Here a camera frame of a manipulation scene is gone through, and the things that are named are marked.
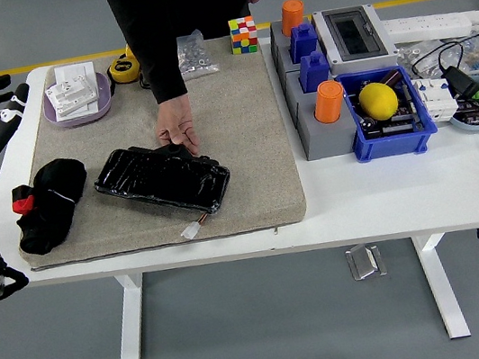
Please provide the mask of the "person's right hand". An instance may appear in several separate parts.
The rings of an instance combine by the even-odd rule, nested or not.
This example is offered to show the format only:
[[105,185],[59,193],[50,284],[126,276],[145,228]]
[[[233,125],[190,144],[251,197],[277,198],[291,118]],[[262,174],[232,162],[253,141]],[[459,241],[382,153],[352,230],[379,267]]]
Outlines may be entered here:
[[191,155],[199,154],[199,143],[194,131],[190,100],[187,94],[158,105],[156,135],[160,145],[185,146]]

